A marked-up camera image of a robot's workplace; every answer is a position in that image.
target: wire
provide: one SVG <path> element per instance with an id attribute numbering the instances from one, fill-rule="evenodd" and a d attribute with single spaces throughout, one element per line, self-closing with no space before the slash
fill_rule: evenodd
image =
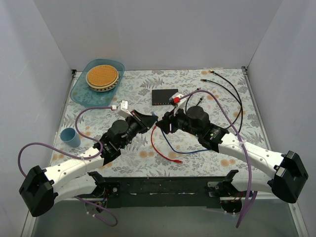
<path id="1" fill-rule="evenodd" d="M 99 216 L 99 215 L 97 215 L 97 214 L 93 214 L 93 213 L 87 212 L 88 214 L 92 215 L 93 217 L 96 217 L 96 218 L 98 218 L 99 220 L 103 221 L 103 222 L 104 222 L 105 224 L 107 224 L 108 226 L 114 227 L 114 226 L 116 226 L 116 225 L 119 223 L 119 220 L 118 220 L 117 216 L 116 216 L 112 211 L 110 211 L 109 209 L 104 208 L 104 207 L 102 207 L 102 206 L 100 206 L 100 205 L 98 205 L 98 204 L 95 204 L 95 203 L 93 203 L 93 202 L 84 200 L 84 199 L 82 199 L 82 198 L 80 198 L 80 197 L 78 197 L 78 196 L 74 196 L 74 198 L 76 198 L 76 199 L 78 199 L 78 200 L 80 200 L 80 201 L 83 201 L 83 202 L 85 202 L 85 203 L 88 203 L 88 204 L 90 204 L 90 205 L 96 206 L 96 207 L 98 207 L 98 208 L 100 208 L 100 209 L 102 209 L 102 210 L 104 210 L 104 211 L 110 213 L 110 214 L 114 217 L 114 219 L 115 219 L 115 223 L 114 223 L 114 224 L 108 222 L 108 221 L 105 220 L 103 217 L 101 217 L 101 216 Z"/>
<path id="2" fill-rule="evenodd" d="M 192 151 L 192 152 L 179 152 L 179 151 L 176 151 L 176 150 L 172 147 L 171 143 L 168 141 L 168 139 L 167 139 L 165 133 L 163 132 L 163 130 L 162 130 L 162 129 L 160 129 L 160 130 L 161 130 L 161 132 L 162 132 L 162 134 L 163 134 L 163 137 L 165 138 L 166 142 L 168 143 L 169 147 L 170 147 L 175 153 L 179 153 L 179 154 L 193 154 L 193 153 L 198 153 L 198 152 L 206 152 L 206 151 L 209 151 L 208 149 L 197 150 L 197 151 Z"/>
<path id="3" fill-rule="evenodd" d="M 238 201 L 240 201 L 240 200 L 241 200 L 241 198 L 242 198 L 242 192 L 240 193 L 240 198 L 238 199 Z"/>
<path id="4" fill-rule="evenodd" d="M 246 213 L 248 212 L 248 210 L 250 209 L 250 207 L 252 206 L 253 202 L 255 201 L 256 199 L 256 196 L 257 194 L 254 194 L 251 198 L 251 201 L 250 203 L 248 204 L 249 202 L 249 195 L 250 195 L 250 189 L 251 189 L 251 180 L 252 180 L 252 174 L 251 174 L 251 164 L 250 164 L 250 158 L 249 158 L 249 155 L 248 155 L 248 152 L 247 152 L 247 149 L 245 147 L 245 144 L 242 142 L 242 138 L 241 138 L 241 135 L 239 134 L 239 132 L 237 131 L 236 127 L 233 125 L 232 121 L 229 119 L 228 115 L 226 114 L 225 110 L 223 109 L 222 105 L 220 104 L 220 102 L 217 100 L 217 98 L 209 91 L 207 90 L 197 90 L 197 91 L 193 91 L 181 98 L 179 98 L 180 100 L 183 100 L 184 98 L 187 98 L 189 97 L 190 95 L 192 94 L 195 94 L 195 93 L 199 93 L 199 92 L 204 92 L 204 93 L 207 93 L 209 94 L 210 96 L 213 97 L 213 99 L 215 100 L 215 102 L 217 103 L 218 107 L 220 108 L 220 110 L 222 111 L 222 113 L 224 114 L 225 118 L 227 119 L 228 123 L 231 125 L 232 129 L 235 131 L 236 135 L 237 135 L 237 138 L 238 140 L 240 141 L 241 143 L 241 148 L 243 149 L 244 153 L 245 153 L 245 157 L 246 157 L 246 161 L 247 161 L 247 167 L 248 167 L 248 185 L 247 185 L 247 192 L 246 192 L 246 198 L 245 198 L 245 205 L 244 207 L 242 208 L 241 212 L 240 212 L 240 216 L 239 216 L 239 219 L 238 219 L 238 222 L 236 224 L 236 228 L 239 227 L 239 225 L 241 224 L 244 216 L 246 215 Z"/>
<path id="5" fill-rule="evenodd" d="M 215 74 L 218 77 L 220 77 L 221 79 L 226 81 L 229 85 L 231 85 L 234 88 L 234 90 L 235 90 L 235 92 L 236 92 L 236 94 L 238 96 L 238 99 L 240 101 L 240 112 L 239 112 L 239 114 L 241 113 L 241 119 L 240 119 L 240 128 L 238 130 L 238 132 L 240 132 L 241 131 L 242 120 L 243 120 L 243 107 L 242 107 L 242 101 L 241 101 L 240 95 L 239 95 L 236 87 L 229 80 L 227 80 L 225 77 L 223 77 L 222 75 L 218 74 L 217 72 L 215 72 L 213 70 L 209 70 L 209 72 Z"/>
<path id="6" fill-rule="evenodd" d="M 226 87 L 224 87 L 223 85 L 221 85 L 221 84 L 219 84 L 219 83 L 217 83 L 217 82 L 215 82 L 215 81 L 212 81 L 212 80 L 206 80 L 206 79 L 201 79 L 201 81 L 207 81 L 207 82 L 210 82 L 210 83 L 214 83 L 214 84 L 216 84 L 216 85 L 219 85 L 220 87 L 222 87 L 222 88 L 224 88 L 225 90 L 227 90 L 235 99 L 236 99 L 236 101 L 239 103 L 239 105 L 240 105 L 240 110 L 239 110 L 239 113 L 238 113 L 238 115 L 237 115 L 237 117 L 235 118 L 235 120 L 233 121 L 233 124 L 235 124 L 235 122 L 237 121 L 237 119 L 239 118 L 239 116 L 240 116 L 240 113 L 241 113 L 241 108 L 242 108 L 242 103 L 241 103 L 241 101 L 239 101 L 239 99 L 230 91 L 230 90 L 228 90 Z M 239 129 L 238 129 L 238 131 L 240 132 L 241 131 L 241 127 L 242 127 L 242 120 L 240 121 L 240 125 L 239 125 Z"/>
<path id="7" fill-rule="evenodd" d="M 82 110 L 82 111 L 78 114 L 78 116 L 77 116 L 77 118 L 76 118 L 76 121 L 75 121 L 75 128 L 76 128 L 77 132 L 78 132 L 82 137 L 85 137 L 85 138 L 90 139 L 90 140 L 92 140 L 92 141 L 98 142 L 98 143 L 100 144 L 100 151 L 99 151 L 97 154 L 95 154 L 95 155 L 93 155 L 93 156 L 90 156 L 90 157 L 77 157 L 77 156 L 75 156 L 75 155 L 72 155 L 72 154 L 69 154 L 69 153 L 67 153 L 67 152 L 64 152 L 64 151 L 62 151 L 62 150 L 60 150 L 60 149 L 54 148 L 53 146 L 50 146 L 50 145 L 48 145 L 48 144 L 41 143 L 41 142 L 32 142 L 32 143 L 29 143 L 29 144 L 25 145 L 24 147 L 22 147 L 22 149 L 20 150 L 19 155 L 18 155 L 18 167 L 19 167 L 19 170 L 20 170 L 20 172 L 22 173 L 22 175 L 23 175 L 24 177 L 26 177 L 26 174 L 25 174 L 25 172 L 23 171 L 22 166 L 21 166 L 21 154 L 22 154 L 22 152 L 24 151 L 25 148 L 27 148 L 27 147 L 29 147 L 29 146 L 32 146 L 32 145 L 39 145 L 39 146 L 47 147 L 47 148 L 50 148 L 50 149 L 52 149 L 52 150 L 54 150 L 54 151 L 56 151 L 56 152 L 59 152 L 59 153 L 61 153 L 61 154 L 64 154 L 64 155 L 66 155 L 66 156 L 68 156 L 68 157 L 71 157 L 71 158 L 74 158 L 74 159 L 93 159 L 93 158 L 98 157 L 98 156 L 102 153 L 102 151 L 103 151 L 103 144 L 102 144 L 99 140 L 97 140 L 97 139 L 95 139 L 95 138 L 92 138 L 92 137 L 88 137 L 88 136 L 84 135 L 83 133 L 81 133 L 81 132 L 79 131 L 79 129 L 78 129 L 78 120 L 79 120 L 80 116 L 81 116 L 84 112 L 86 112 L 86 111 L 88 111 L 88 110 L 93 110 L 93 109 L 111 109 L 111 108 L 112 108 L 112 107 L 91 107 L 91 108 L 84 109 L 84 110 Z"/>
<path id="8" fill-rule="evenodd" d="M 238 193 L 237 193 L 236 197 L 235 197 L 233 200 L 230 200 L 230 201 L 234 202 L 237 197 L 238 197 Z"/>
<path id="9" fill-rule="evenodd" d="M 164 156 L 160 151 L 157 150 L 157 148 L 155 147 L 154 142 L 153 142 L 153 134 L 154 134 L 154 130 L 156 129 L 156 127 L 157 127 L 157 126 L 154 126 L 154 127 L 153 127 L 152 134 L 151 134 L 151 136 L 150 136 L 150 141 L 151 141 L 151 143 L 152 143 L 152 146 L 153 146 L 154 150 L 155 150 L 159 155 L 161 155 L 163 158 L 165 158 L 165 159 L 167 159 L 167 160 L 169 160 L 169 161 L 172 161 L 172 162 L 175 162 L 175 163 L 182 163 L 182 161 L 180 161 L 180 160 L 178 160 L 178 159 L 170 159 L 170 158 Z"/>
<path id="10" fill-rule="evenodd" d="M 104 202 L 104 201 L 108 198 L 108 196 L 107 196 L 107 195 L 105 195 L 105 193 L 106 193 L 106 191 L 104 191 L 104 194 L 103 194 L 103 200 L 102 200 L 101 202 Z"/>
<path id="11" fill-rule="evenodd" d="M 203 96 L 198 100 L 198 103 L 196 106 L 198 106 L 202 102 L 202 100 L 203 100 Z"/>
<path id="12" fill-rule="evenodd" d="M 186 110 L 185 110 L 186 114 L 187 114 L 188 101 L 190 100 L 191 97 L 192 97 L 192 95 L 190 95 L 190 96 L 188 97 L 187 101 L 186 101 Z"/>

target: white connector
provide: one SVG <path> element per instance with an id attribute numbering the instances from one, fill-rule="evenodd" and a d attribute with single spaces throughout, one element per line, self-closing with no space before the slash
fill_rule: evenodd
<path id="1" fill-rule="evenodd" d="M 178 92 L 178 93 L 176 93 L 176 94 L 174 94 L 172 96 L 173 99 L 176 98 L 176 97 L 179 97 L 179 99 L 180 99 L 181 97 L 183 97 L 183 95 Z M 182 99 L 182 100 L 179 101 L 179 103 L 177 103 L 175 105 L 174 112 L 173 112 L 174 116 L 176 116 L 176 114 L 178 113 L 179 109 L 183 109 L 184 108 L 184 105 L 186 104 L 186 101 L 187 101 L 187 99 Z"/>

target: cable connector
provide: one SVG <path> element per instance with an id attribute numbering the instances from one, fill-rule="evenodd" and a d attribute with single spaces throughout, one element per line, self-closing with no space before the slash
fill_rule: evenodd
<path id="1" fill-rule="evenodd" d="M 202 102 L 203 99 L 204 99 L 204 96 L 202 96 L 202 97 L 198 100 L 198 103 L 197 103 L 196 106 L 198 106 L 198 105 Z"/>
<path id="2" fill-rule="evenodd" d="M 241 148 L 242 147 L 242 145 L 246 145 L 246 140 L 243 140 L 243 141 L 239 141 L 239 147 Z"/>
<path id="3" fill-rule="evenodd" d="M 173 102 L 174 102 L 175 104 L 178 104 L 178 103 L 180 102 L 180 98 L 179 98 L 179 97 L 174 98 L 174 99 L 173 99 Z"/>

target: plastic cup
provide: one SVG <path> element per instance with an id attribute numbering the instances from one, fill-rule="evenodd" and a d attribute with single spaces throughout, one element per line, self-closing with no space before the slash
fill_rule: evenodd
<path id="1" fill-rule="evenodd" d="M 61 133 L 60 133 L 60 139 L 66 143 L 68 146 L 71 147 L 78 147 L 80 146 L 81 140 L 76 132 L 72 127 L 67 127 L 65 128 Z"/>

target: red connector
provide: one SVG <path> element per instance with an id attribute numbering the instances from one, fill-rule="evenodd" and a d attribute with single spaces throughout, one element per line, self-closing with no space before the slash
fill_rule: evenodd
<path id="1" fill-rule="evenodd" d="M 179 97 L 174 98 L 174 99 L 173 99 L 173 102 L 174 102 L 175 104 L 178 104 L 178 103 L 180 102 L 180 98 L 179 98 Z"/>

